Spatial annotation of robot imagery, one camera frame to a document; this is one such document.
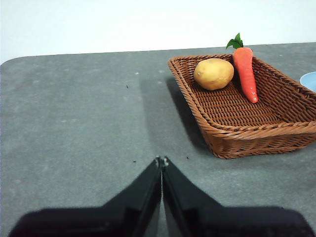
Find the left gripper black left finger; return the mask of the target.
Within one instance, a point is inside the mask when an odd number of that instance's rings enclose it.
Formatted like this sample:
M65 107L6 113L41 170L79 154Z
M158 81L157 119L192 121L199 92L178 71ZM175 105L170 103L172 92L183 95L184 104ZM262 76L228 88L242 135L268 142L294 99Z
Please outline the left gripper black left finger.
M161 202L161 160L156 157L120 193L99 207L47 208L23 215L11 237L144 237Z

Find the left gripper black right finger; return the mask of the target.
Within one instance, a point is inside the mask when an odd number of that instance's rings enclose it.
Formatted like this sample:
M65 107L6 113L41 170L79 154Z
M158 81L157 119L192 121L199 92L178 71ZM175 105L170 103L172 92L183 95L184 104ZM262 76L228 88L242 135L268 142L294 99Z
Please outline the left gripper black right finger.
M161 160L171 237L312 237L303 215L277 206L227 207L194 185L168 157Z

